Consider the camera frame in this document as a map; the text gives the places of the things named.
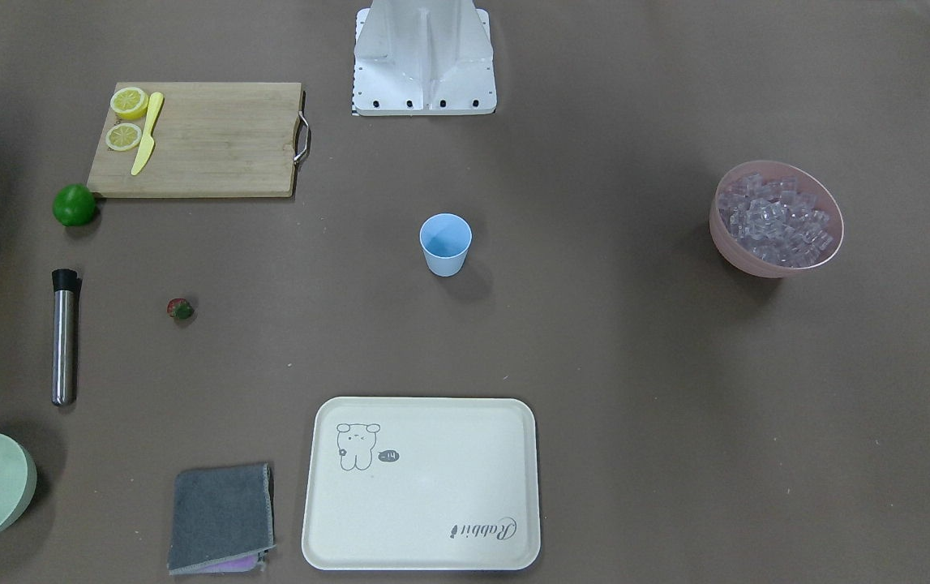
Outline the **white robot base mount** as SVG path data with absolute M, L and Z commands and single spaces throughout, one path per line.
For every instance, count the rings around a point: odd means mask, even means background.
M 497 110 L 491 19 L 474 2 L 373 1 L 354 26 L 354 115 Z

